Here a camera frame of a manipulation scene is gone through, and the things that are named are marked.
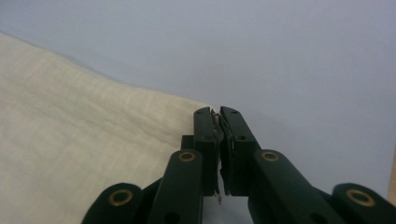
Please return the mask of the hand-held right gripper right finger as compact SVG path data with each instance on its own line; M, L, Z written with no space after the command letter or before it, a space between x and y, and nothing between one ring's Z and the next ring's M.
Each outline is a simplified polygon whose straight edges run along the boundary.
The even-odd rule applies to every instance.
M225 193L232 196L248 196L253 182L251 157L260 149L252 131L236 109L222 106L219 126L223 133L220 143L220 174Z

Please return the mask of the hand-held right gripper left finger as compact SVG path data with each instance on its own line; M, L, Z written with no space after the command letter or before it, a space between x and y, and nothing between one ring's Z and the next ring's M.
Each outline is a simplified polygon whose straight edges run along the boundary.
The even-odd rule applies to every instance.
M213 112L203 107L193 113L193 135L183 135L182 149L194 149L203 155L203 193L214 196L219 191L217 133Z

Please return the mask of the cream cloth drawstring bag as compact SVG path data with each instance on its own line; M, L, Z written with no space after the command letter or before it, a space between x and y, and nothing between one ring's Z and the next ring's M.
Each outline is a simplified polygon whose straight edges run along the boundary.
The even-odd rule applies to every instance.
M0 33L0 224L80 224L107 187L146 187L199 108Z

